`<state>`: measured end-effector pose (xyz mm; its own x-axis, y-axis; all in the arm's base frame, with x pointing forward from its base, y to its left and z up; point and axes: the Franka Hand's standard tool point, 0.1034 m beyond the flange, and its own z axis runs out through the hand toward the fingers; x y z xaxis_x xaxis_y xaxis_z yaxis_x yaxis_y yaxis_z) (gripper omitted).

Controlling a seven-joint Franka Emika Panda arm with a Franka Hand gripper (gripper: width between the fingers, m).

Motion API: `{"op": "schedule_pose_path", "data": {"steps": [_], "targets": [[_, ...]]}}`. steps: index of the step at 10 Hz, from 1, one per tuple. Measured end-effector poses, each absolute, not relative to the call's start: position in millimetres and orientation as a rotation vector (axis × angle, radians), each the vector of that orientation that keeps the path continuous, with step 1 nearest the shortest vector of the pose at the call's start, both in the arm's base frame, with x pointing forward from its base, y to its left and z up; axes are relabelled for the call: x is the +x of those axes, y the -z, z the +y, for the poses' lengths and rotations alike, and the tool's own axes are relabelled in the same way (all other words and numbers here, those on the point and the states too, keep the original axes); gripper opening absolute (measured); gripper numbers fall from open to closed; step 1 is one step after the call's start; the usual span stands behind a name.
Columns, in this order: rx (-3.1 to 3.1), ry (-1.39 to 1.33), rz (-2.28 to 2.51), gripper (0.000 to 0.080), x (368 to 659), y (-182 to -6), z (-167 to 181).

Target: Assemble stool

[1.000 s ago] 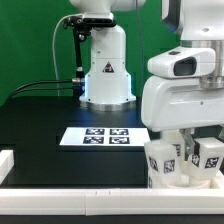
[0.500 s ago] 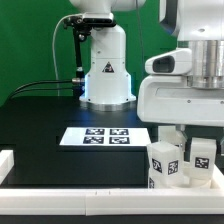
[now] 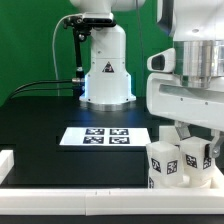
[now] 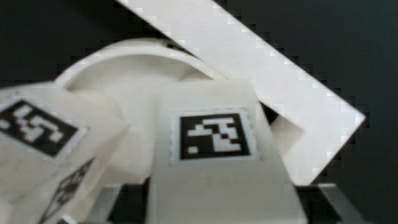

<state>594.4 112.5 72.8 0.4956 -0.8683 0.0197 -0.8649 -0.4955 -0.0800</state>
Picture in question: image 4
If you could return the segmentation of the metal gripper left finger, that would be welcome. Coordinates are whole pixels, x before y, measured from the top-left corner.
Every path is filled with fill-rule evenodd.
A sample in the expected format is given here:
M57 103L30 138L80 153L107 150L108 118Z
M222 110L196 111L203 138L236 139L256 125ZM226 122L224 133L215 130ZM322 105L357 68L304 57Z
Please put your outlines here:
M119 194L121 187L117 185L103 187L82 224L112 224L108 216L114 210Z

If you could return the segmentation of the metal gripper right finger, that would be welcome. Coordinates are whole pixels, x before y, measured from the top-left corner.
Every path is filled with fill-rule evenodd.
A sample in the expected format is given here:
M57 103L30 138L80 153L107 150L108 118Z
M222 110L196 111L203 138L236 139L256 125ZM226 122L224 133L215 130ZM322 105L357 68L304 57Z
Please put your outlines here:
M318 188L341 218L338 224L373 224L364 219L339 186L334 183L323 183L318 185Z

